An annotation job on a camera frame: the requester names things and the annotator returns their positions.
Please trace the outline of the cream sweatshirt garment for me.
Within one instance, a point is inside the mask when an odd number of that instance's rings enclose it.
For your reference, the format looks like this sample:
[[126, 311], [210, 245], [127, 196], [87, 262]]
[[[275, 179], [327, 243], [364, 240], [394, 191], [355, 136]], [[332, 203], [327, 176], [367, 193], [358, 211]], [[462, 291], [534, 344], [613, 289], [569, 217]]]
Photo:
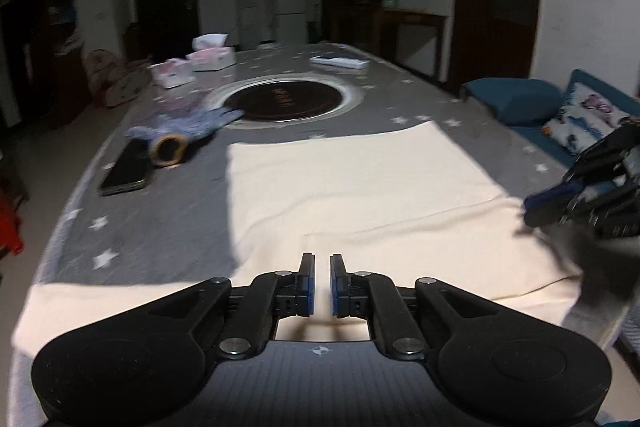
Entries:
[[221, 136], [186, 165], [129, 194], [85, 178], [52, 235], [13, 332], [31, 362], [57, 335], [211, 277], [248, 283], [313, 253], [316, 309], [288, 319], [274, 351], [297, 351], [308, 383], [321, 363], [347, 365], [366, 325], [330, 314], [329, 257], [409, 285], [434, 275], [560, 324], [579, 294], [541, 239], [521, 230], [521, 203], [437, 124], [273, 144]]

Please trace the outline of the butterfly print pillow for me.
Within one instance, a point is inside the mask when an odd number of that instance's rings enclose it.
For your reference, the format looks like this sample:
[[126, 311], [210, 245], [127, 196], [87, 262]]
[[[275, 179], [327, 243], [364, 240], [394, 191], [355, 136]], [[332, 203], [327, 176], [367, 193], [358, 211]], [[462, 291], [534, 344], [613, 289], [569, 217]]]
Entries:
[[581, 82], [568, 89], [558, 113], [541, 132], [577, 156], [604, 139], [630, 117], [602, 94]]

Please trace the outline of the blue covered sofa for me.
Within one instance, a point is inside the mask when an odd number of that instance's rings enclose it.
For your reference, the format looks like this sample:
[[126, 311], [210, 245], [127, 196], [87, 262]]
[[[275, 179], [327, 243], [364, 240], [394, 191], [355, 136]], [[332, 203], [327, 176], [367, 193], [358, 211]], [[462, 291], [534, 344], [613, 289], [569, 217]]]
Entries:
[[[565, 90], [539, 79], [483, 78], [465, 83], [460, 96], [474, 98], [478, 108], [544, 152], [570, 167], [579, 152], [564, 130], [562, 113], [573, 103], [575, 86], [591, 96], [588, 108], [610, 117], [637, 117], [639, 101], [608, 83], [576, 69]], [[639, 356], [639, 241], [596, 241], [574, 225], [541, 230], [562, 260], [582, 270], [580, 297], [564, 320], [568, 329], [597, 343], [619, 339]]]

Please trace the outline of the round black induction cooktop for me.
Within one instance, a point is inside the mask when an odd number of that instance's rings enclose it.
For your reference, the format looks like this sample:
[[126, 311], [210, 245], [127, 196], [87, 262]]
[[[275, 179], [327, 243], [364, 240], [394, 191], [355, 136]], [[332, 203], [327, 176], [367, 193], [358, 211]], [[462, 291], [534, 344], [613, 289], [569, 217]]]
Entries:
[[268, 129], [311, 124], [349, 113], [364, 98], [362, 90], [342, 78], [315, 72], [292, 72], [235, 81], [204, 100], [208, 109], [242, 110], [231, 127]]

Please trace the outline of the black smartphone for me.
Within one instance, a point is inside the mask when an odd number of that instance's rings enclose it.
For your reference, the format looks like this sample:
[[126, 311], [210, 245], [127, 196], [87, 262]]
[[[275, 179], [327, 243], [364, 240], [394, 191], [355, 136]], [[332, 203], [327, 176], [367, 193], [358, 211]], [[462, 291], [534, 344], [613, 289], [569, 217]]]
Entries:
[[112, 196], [141, 190], [148, 184], [151, 171], [148, 142], [130, 140], [104, 176], [99, 193], [101, 196]]

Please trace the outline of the dark wooden side table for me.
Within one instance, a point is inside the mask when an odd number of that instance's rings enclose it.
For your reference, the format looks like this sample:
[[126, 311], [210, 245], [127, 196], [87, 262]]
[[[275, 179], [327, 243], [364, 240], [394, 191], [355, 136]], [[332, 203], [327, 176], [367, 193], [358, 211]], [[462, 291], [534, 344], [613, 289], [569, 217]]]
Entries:
[[385, 61], [439, 82], [448, 17], [425, 11], [380, 9], [373, 22], [371, 51]]

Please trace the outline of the small pink tissue pack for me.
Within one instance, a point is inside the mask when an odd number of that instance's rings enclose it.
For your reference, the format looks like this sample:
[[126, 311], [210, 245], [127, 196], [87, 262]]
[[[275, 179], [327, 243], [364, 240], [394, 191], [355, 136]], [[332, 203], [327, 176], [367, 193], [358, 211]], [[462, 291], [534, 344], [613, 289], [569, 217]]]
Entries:
[[165, 90], [175, 89], [195, 80], [192, 64], [182, 58], [152, 64], [148, 67], [153, 82]]

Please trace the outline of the pink tissue box large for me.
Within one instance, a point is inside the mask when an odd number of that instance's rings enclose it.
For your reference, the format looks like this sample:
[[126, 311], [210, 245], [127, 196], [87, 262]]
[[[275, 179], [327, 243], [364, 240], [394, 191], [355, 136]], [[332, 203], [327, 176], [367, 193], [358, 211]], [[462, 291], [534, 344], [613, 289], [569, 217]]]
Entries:
[[226, 46], [227, 37], [227, 34], [205, 34], [193, 39], [193, 51], [186, 59], [194, 72], [218, 72], [236, 63], [235, 50]]

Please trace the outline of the water dispenser with blue bottle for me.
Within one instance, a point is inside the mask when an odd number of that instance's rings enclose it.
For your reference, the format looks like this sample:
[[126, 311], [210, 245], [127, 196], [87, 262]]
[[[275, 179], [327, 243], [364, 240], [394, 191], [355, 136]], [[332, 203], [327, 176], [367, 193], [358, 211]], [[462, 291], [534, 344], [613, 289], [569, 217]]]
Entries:
[[238, 26], [239, 48], [255, 49], [259, 43], [256, 0], [236, 0], [236, 26]]

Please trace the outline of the red plastic stool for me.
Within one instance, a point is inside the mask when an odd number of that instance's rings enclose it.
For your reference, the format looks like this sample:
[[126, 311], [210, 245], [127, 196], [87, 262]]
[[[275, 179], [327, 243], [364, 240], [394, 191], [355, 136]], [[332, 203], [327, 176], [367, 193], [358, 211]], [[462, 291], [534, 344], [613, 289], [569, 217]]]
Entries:
[[21, 219], [6, 194], [0, 195], [0, 244], [2, 251], [14, 255], [24, 251], [23, 239], [20, 235]]

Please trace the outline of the floor fan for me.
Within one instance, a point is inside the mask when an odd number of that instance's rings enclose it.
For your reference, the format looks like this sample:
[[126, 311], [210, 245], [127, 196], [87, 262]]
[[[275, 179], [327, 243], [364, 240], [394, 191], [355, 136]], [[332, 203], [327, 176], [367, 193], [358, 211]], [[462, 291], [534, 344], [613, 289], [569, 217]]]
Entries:
[[127, 62], [104, 49], [90, 52], [84, 65], [94, 101], [104, 107], [131, 102], [151, 82], [149, 61]]

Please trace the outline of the white refrigerator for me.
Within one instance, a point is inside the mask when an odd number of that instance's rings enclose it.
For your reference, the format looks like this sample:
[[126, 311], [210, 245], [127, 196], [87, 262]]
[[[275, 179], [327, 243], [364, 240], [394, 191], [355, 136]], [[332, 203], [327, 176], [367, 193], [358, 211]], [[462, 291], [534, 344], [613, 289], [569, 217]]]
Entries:
[[306, 0], [273, 0], [274, 33], [278, 43], [307, 42]]

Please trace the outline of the dark entrance door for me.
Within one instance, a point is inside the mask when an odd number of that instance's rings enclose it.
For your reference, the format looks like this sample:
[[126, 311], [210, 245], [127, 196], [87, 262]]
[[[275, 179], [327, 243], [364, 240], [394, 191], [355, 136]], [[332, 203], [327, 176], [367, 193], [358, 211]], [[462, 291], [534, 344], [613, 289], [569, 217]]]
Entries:
[[155, 63], [184, 57], [200, 33], [198, 0], [134, 0], [141, 43]]

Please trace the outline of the dark wooden display cabinet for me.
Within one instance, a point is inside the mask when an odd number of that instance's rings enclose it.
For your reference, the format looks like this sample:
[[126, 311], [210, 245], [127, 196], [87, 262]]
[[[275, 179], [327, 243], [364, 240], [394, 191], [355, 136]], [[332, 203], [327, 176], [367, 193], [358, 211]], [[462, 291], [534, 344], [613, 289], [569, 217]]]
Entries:
[[1, 114], [34, 133], [67, 124], [85, 108], [74, 0], [1, 0]]

